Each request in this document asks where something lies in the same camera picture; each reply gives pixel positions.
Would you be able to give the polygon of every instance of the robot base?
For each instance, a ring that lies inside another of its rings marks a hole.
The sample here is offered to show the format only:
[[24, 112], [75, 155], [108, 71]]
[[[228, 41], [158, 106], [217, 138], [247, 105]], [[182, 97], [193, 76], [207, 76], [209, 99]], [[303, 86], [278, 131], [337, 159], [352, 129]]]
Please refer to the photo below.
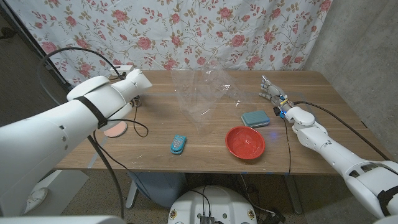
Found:
[[[195, 188], [202, 193], [203, 187]], [[252, 205], [240, 194], [226, 187], [206, 186], [205, 196], [211, 207], [211, 217], [221, 223], [257, 224], [256, 214]], [[205, 216], [209, 216], [209, 206], [204, 198]], [[170, 209], [168, 224], [200, 224], [203, 215], [202, 195], [189, 191], [174, 202]]]

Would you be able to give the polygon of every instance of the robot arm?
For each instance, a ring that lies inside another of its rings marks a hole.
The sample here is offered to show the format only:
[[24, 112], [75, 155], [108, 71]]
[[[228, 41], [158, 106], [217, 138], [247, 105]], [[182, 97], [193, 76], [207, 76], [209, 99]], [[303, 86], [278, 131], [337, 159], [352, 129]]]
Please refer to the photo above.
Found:
[[116, 125], [106, 120], [124, 118], [132, 110], [129, 102], [151, 86], [140, 70], [112, 85], [105, 77], [94, 77], [74, 88], [68, 103], [1, 127], [2, 215], [22, 215], [34, 185], [94, 130]]
[[277, 116], [294, 123], [300, 143], [319, 153], [342, 178], [364, 207], [378, 218], [398, 214], [398, 164], [367, 161], [329, 137], [315, 117], [294, 106], [282, 89], [262, 76], [260, 96], [271, 100]]

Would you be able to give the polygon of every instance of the transparent plastic sheet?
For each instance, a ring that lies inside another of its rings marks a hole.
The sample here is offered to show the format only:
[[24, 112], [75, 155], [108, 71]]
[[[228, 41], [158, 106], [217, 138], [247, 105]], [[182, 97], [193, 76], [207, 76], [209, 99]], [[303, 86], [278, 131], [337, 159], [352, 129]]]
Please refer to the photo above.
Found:
[[207, 63], [202, 70], [172, 70], [181, 112], [196, 126], [198, 133], [210, 133], [213, 113], [235, 116], [255, 111], [248, 94], [240, 90], [234, 79], [218, 63]]

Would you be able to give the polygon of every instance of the wooden table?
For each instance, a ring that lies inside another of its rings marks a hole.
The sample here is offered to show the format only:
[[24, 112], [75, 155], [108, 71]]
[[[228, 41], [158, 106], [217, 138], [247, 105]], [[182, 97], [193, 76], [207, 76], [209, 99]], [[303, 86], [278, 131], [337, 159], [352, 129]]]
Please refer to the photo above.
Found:
[[[138, 108], [137, 121], [149, 128], [146, 138], [139, 137], [132, 124], [119, 138], [107, 139], [104, 148], [119, 162], [131, 170], [160, 172], [217, 172], [248, 174], [283, 174], [289, 170], [289, 150], [287, 147], [285, 126], [282, 119], [276, 117], [273, 105], [257, 95], [260, 92], [261, 75], [266, 75], [272, 83], [281, 87], [291, 101], [309, 101], [318, 104], [346, 121], [364, 137], [370, 140], [383, 153], [392, 156], [365, 127], [354, 111], [346, 104], [334, 88], [318, 72], [270, 72], [270, 71], [228, 71], [239, 80], [240, 89], [251, 92], [248, 97], [257, 110], [264, 110], [270, 117], [270, 124], [257, 128], [266, 142], [263, 155], [251, 161], [238, 159], [225, 146], [225, 135], [231, 128], [242, 125], [240, 117], [227, 115], [218, 108], [213, 114], [213, 132], [198, 134], [196, 127], [180, 111], [175, 88], [169, 71], [147, 71], [144, 74], [153, 87], [141, 95], [142, 106]], [[359, 137], [331, 117], [329, 114], [307, 105], [299, 105], [313, 113], [329, 135], [363, 159], [382, 160]], [[127, 118], [133, 119], [134, 113]], [[288, 123], [288, 136], [291, 149], [291, 174], [336, 174], [336, 172], [316, 152], [303, 147], [292, 124]], [[170, 144], [176, 134], [185, 135], [187, 143], [179, 156], [170, 152]], [[101, 143], [104, 135], [98, 131]], [[88, 141], [82, 142], [56, 169], [87, 169], [95, 155]], [[109, 160], [114, 169], [123, 169]], [[92, 169], [105, 169], [99, 157]]]

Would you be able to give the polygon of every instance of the curtain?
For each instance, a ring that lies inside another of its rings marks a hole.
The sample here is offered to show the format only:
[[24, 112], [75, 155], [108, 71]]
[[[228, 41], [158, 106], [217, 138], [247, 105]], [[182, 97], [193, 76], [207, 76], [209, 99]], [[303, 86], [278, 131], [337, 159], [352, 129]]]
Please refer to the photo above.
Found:
[[[300, 70], [331, 0], [7, 0], [47, 53], [95, 50], [143, 70]], [[88, 52], [51, 57], [72, 85], [109, 67]]]

